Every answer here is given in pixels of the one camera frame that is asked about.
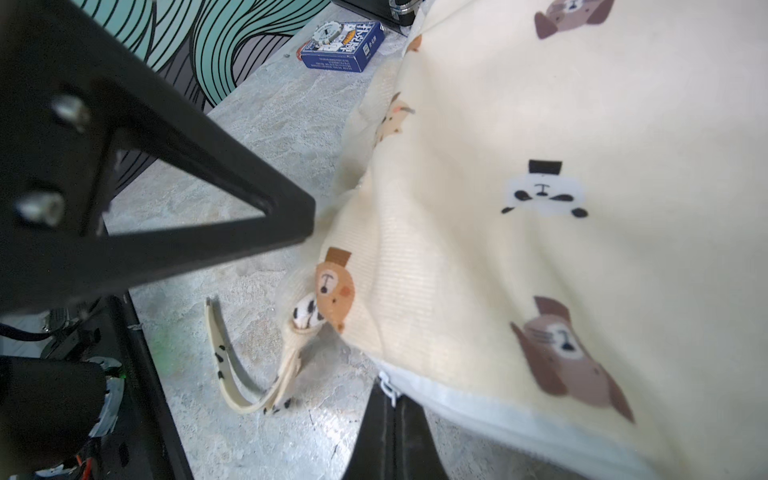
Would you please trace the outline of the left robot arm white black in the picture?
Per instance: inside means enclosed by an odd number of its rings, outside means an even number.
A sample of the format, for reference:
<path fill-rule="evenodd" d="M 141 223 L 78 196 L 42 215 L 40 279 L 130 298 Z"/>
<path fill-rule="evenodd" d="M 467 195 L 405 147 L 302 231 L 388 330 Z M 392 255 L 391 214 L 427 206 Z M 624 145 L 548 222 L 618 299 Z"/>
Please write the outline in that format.
<path fill-rule="evenodd" d="M 111 235 L 119 157 L 155 156 L 251 205 L 251 219 Z M 1 474 L 55 467 L 120 434 L 85 477 L 191 470 L 132 287 L 297 244 L 314 199 L 241 145 L 70 1 L 1 5 L 1 311 L 95 306 L 91 351 L 115 361 L 1 359 Z"/>

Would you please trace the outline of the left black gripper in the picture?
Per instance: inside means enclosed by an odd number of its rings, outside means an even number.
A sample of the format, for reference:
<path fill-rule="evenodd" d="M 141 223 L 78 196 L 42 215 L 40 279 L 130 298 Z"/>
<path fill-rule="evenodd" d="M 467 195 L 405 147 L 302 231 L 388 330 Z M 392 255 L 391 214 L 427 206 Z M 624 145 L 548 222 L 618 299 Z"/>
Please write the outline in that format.
<path fill-rule="evenodd" d="M 253 218 L 128 234 L 103 223 L 130 156 L 166 162 Z M 1 5 L 1 310 L 36 313 L 281 249 L 313 197 L 70 1 Z"/>

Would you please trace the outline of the cream animal print pillow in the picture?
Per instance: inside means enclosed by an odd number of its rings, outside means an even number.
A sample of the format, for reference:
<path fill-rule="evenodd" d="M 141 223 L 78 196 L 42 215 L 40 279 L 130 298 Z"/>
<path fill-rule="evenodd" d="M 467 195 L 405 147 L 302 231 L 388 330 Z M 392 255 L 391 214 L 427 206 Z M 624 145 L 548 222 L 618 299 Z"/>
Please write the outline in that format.
<path fill-rule="evenodd" d="M 767 5 L 437 1 L 291 293 L 412 398 L 594 479 L 767 475 Z"/>

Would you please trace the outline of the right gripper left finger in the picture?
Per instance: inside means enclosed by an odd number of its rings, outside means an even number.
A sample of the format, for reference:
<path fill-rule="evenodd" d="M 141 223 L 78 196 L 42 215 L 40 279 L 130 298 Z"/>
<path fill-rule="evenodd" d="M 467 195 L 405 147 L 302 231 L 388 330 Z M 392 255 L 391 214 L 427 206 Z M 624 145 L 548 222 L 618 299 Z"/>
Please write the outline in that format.
<path fill-rule="evenodd" d="M 395 408 L 379 383 L 374 383 L 357 440 L 342 480 L 395 478 Z"/>

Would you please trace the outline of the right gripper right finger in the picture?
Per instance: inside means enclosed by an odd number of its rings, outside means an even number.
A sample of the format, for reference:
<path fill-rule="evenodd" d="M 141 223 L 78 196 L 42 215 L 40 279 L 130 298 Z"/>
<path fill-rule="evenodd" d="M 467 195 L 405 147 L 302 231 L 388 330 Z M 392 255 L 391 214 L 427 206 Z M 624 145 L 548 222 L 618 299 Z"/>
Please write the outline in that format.
<path fill-rule="evenodd" d="M 395 407 L 395 478 L 448 480 L 424 409 L 402 395 Z"/>

